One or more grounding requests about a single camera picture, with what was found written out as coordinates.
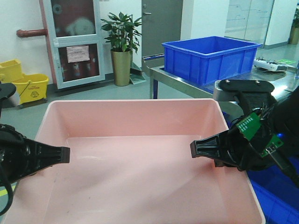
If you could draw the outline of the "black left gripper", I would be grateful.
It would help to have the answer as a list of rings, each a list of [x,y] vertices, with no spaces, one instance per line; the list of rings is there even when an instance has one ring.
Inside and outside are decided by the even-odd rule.
[[[28,139],[10,125],[0,126],[0,165],[9,183],[59,163],[70,162],[70,148]]]

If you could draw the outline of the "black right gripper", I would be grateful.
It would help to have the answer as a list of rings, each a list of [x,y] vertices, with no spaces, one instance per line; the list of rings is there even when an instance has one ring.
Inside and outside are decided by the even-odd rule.
[[[235,166],[241,171],[258,171],[277,165],[283,172],[294,172],[295,167],[289,161],[289,157],[299,153],[299,90],[295,89],[269,108],[254,113],[260,117],[262,123],[254,143],[264,147],[270,140],[268,134],[272,133],[277,134],[284,145],[266,157],[260,157],[236,127],[236,124],[245,116],[228,132],[229,155],[232,156]],[[223,133],[194,140],[190,144],[190,149],[192,158],[207,157],[214,160],[216,167],[230,167],[228,147]]]

